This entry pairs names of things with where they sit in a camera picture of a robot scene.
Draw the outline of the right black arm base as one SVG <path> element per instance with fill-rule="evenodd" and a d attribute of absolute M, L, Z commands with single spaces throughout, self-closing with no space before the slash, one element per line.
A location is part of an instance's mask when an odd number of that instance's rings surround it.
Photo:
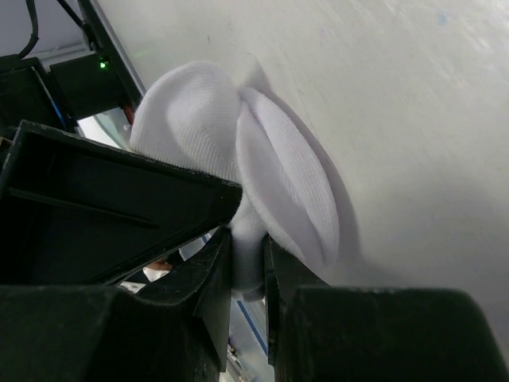
<path fill-rule="evenodd" d="M 142 90 L 97 1 L 1 3 L 1 126 L 76 132 L 118 109 L 128 123 Z"/>

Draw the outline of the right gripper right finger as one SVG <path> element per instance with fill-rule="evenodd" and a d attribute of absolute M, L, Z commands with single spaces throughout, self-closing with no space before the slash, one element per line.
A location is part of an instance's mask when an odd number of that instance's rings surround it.
<path fill-rule="evenodd" d="M 505 381 L 466 293 L 330 286 L 263 241 L 268 361 L 277 381 Z"/>

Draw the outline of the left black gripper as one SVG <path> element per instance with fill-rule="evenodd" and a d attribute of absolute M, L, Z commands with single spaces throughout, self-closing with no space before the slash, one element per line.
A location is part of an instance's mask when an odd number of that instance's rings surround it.
<path fill-rule="evenodd" d="M 28 121 L 1 129 L 1 282 L 115 284 L 228 223 L 235 183 Z"/>

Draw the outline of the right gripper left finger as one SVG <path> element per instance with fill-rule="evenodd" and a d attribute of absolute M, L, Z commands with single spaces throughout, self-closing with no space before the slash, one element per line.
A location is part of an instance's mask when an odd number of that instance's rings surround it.
<path fill-rule="evenodd" d="M 227 364 L 231 234 L 133 294 L 4 286 L 4 381 L 216 381 Z"/>

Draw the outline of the white sock with black stripes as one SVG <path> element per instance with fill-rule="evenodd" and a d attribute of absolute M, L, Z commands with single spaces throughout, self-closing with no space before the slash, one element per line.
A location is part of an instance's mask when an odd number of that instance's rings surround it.
<path fill-rule="evenodd" d="M 235 86 L 219 65 L 192 62 L 158 79 L 136 110 L 130 147 L 240 185 L 229 224 L 235 298 L 264 296 L 266 236 L 314 271 L 336 261 L 340 214 L 325 152 L 276 103 Z"/>

